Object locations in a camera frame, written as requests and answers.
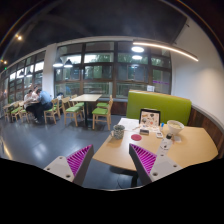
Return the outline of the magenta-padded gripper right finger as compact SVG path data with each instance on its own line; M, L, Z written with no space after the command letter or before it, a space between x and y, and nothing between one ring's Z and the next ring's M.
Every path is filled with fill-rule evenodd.
M129 144L129 154L143 185L159 180L182 169L163 153L154 154L140 146Z

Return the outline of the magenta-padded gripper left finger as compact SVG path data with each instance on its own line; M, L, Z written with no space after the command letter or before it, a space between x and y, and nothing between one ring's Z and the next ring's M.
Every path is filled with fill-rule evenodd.
M44 170L81 186L93 155L94 147L90 144L67 157L58 156Z

